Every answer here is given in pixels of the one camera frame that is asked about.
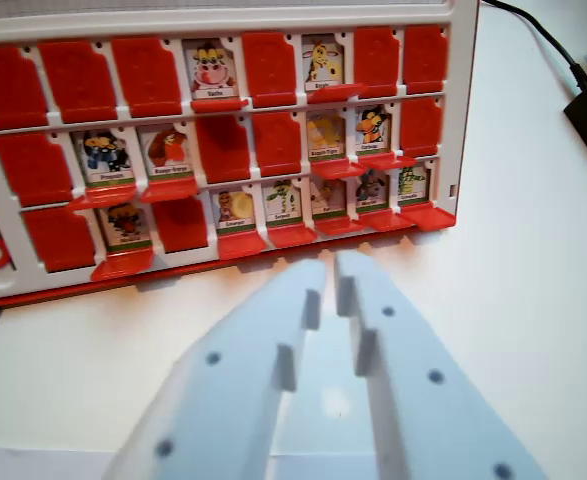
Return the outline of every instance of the red plastic base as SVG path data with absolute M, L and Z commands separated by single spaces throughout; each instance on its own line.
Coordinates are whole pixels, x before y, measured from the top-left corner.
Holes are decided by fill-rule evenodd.
M 359 216 L 358 222 L 378 232 L 400 230 L 413 225 L 412 221 L 407 220 L 398 213 L 393 213 L 393 210 L 390 208 L 377 212 L 362 213 Z
M 361 232 L 364 225 L 354 222 L 347 216 L 326 218 L 315 221 L 315 229 L 324 235 L 344 235 L 345 233 Z
M 376 170 L 391 170 L 392 168 L 406 168 L 413 167 L 417 163 L 411 157 L 396 157 L 393 152 L 376 153 L 373 155 L 362 155 L 358 161 L 369 168 Z
M 201 100 L 193 100 L 191 108 L 195 113 L 221 113 L 221 112 L 235 112 L 242 110 L 249 104 L 248 100 L 240 100 L 234 98 L 204 98 Z
M 65 208 L 88 210 L 89 208 L 110 207 L 118 203 L 130 202 L 135 198 L 136 193 L 135 185 L 87 188 L 84 195 L 71 201 Z
M 317 233 L 307 228 L 303 223 L 269 227 L 267 230 L 269 232 L 269 239 L 277 248 L 306 245 L 317 238 Z
M 346 102 L 349 98 L 364 93 L 368 87 L 363 83 L 349 83 L 322 87 L 308 94 L 309 103 Z
M 416 227 L 411 227 L 410 229 L 403 230 L 402 233 L 409 233 L 409 232 L 416 232 Z M 293 249 L 287 250 L 288 252 L 311 252 L 311 253 L 319 253 L 321 250 L 327 248 L 328 246 L 334 248 L 339 245 L 345 245 L 347 247 L 359 245 L 363 242 L 368 240 L 376 239 L 376 238 L 383 238 L 385 236 L 391 235 L 398 235 L 397 231 L 389 231 L 389 232 L 375 232 L 375 233 L 368 233 L 364 235 L 358 235 L 355 237 L 346 237 L 346 238 L 335 238 L 332 240 L 326 240 L 321 243 L 310 243 L 307 245 L 301 245 L 299 247 L 295 247 Z M 267 258 L 274 258 L 279 257 L 282 255 L 282 250 L 269 250 L 268 252 L 262 252 L 259 254 L 260 259 L 267 259 Z M 204 263 L 196 263 L 193 265 L 183 265 L 181 267 L 169 268 L 166 270 L 157 270 L 154 272 L 146 272 L 137 274 L 134 276 L 129 277 L 120 277 L 114 278 L 111 280 L 103 280 L 101 282 L 92 282 L 92 283 L 84 283 L 81 285 L 70 285 L 66 287 L 59 287 L 59 288 L 52 288 L 50 290 L 45 290 L 42 292 L 31 292 L 31 293 L 23 293 L 20 295 L 13 295 L 10 297 L 2 297 L 0 298 L 0 305 L 1 306 L 16 306 L 16 305 L 24 305 L 28 303 L 36 303 L 45 300 L 52 300 L 55 298 L 65 298 L 70 297 L 72 295 L 80 295 L 83 293 L 90 293 L 96 292 L 98 290 L 108 290 L 111 288 L 118 288 L 124 287 L 127 285 L 133 285 L 135 283 L 140 282 L 150 282 L 153 280 L 158 280 L 160 278 L 167 278 L 176 275 L 186 275 L 189 273 L 196 273 L 196 272 L 204 272 L 206 270 L 212 270 L 215 268 L 224 268 L 231 265 L 237 265 L 238 263 L 248 262 L 251 260 L 256 259 L 258 256 L 254 255 L 252 257 L 245 257 L 239 262 L 234 259 L 226 259 L 226 260 L 214 260 L 210 262 Z
M 153 249 L 151 247 L 112 253 L 107 255 L 106 259 L 93 271 L 91 281 L 99 282 L 135 275 L 148 270 L 152 264 Z
M 351 163 L 348 158 L 337 158 L 311 164 L 311 171 L 326 180 L 346 177 L 359 177 L 366 172 L 366 167 Z
M 402 216 L 425 232 L 455 225 L 455 215 L 433 206 L 431 202 L 402 207 Z
M 197 192 L 197 183 L 194 177 L 152 180 L 140 200 L 145 203 L 164 202 L 192 197 L 197 195 Z
M 265 248 L 266 242 L 262 240 L 257 230 L 222 235 L 217 240 L 217 251 L 220 254 L 220 260 L 232 260 L 255 255 Z

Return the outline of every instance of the cartoon giraffe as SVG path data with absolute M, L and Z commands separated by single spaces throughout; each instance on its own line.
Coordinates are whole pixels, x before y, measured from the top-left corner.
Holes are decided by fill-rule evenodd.
M 306 77 L 307 82 L 314 82 L 317 80 L 317 75 L 322 68 L 328 68 L 329 57 L 337 57 L 338 52 L 329 50 L 326 45 L 318 40 L 313 45 L 313 50 L 304 52 L 304 58 L 311 57 L 311 66 L 309 67 L 309 74 Z M 337 75 L 337 68 L 332 66 L 329 73 L 331 76 Z

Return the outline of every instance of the printed character name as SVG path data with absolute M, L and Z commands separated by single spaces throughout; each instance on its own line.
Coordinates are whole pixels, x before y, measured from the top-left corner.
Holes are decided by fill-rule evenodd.
M 126 236 L 126 237 L 122 237 L 120 238 L 120 243 L 131 243 L 131 242 L 137 242 L 139 240 L 142 240 L 142 237 L 140 235 L 134 235 L 134 236 Z
M 163 167 L 155 169 L 156 175 L 166 175 L 167 173 L 186 173 L 188 171 L 188 167 Z
M 117 180 L 118 178 L 124 178 L 123 173 L 100 173 L 100 180 Z
M 360 148 L 362 150 L 375 150 L 377 148 L 382 148 L 384 146 L 384 144 L 382 142 L 378 142 L 378 143 L 364 143 L 362 145 L 360 145 Z
M 224 227 L 238 227 L 240 225 L 246 225 L 247 223 L 246 220 L 229 221 L 224 224 Z
M 340 153 L 339 148 L 323 148 L 322 150 L 312 150 L 311 156 L 321 157 L 322 155 L 335 155 L 336 153 Z

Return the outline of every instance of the white surface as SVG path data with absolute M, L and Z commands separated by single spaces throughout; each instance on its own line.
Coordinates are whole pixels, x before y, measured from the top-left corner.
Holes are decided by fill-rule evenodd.
M 529 4 L 587 54 L 587 5 Z M 549 478 L 574 480 L 587 478 L 587 149 L 552 67 L 524 23 L 483 7 L 458 225 L 359 249 L 388 269 Z M 172 361 L 288 260 L 7 310 L 0 446 L 117 449 Z M 327 442 L 339 426 L 322 426 Z

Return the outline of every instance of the screw hole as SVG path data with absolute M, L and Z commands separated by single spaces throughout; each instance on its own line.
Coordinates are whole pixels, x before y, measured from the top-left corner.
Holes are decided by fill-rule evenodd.
M 173 442 L 168 439 L 162 440 L 155 447 L 155 454 L 160 458 L 168 457 L 171 452 L 173 452 Z
M 222 355 L 220 355 L 219 353 L 211 352 L 206 356 L 206 363 L 208 363 L 209 365 L 215 365 L 220 361 L 221 358 Z
M 498 463 L 495 468 L 493 468 L 493 471 L 495 472 L 495 476 L 500 480 L 510 480 L 513 478 L 511 467 L 505 463 Z
M 429 372 L 429 380 L 439 385 L 444 382 L 444 374 L 439 370 L 431 370 Z

